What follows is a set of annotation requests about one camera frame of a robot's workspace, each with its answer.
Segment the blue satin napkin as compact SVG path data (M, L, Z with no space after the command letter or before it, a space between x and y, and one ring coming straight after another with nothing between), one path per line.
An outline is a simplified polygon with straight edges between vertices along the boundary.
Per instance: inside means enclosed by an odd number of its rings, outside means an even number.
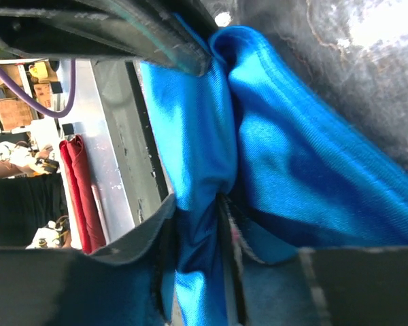
M228 323L219 193L244 209L241 233L263 261L298 247L408 245L408 174L317 99L258 31L229 26L206 47L201 77L141 64L177 201L186 325Z

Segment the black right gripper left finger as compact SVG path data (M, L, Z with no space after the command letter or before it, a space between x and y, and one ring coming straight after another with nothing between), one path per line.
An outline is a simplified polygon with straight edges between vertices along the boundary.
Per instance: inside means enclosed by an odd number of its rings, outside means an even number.
M0 249L0 325L164 325L171 318L175 196L91 255Z

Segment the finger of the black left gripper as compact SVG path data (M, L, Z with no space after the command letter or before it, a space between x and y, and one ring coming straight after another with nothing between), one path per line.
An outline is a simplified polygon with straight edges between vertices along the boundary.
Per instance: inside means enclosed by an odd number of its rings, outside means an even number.
M0 1L0 49L50 58L140 58L191 75L208 70L200 1Z

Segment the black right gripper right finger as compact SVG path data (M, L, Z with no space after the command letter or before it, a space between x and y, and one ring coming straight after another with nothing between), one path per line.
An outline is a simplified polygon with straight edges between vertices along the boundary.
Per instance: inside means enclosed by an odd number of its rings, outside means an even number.
M408 247L302 248L260 260L219 197L229 325L408 325Z

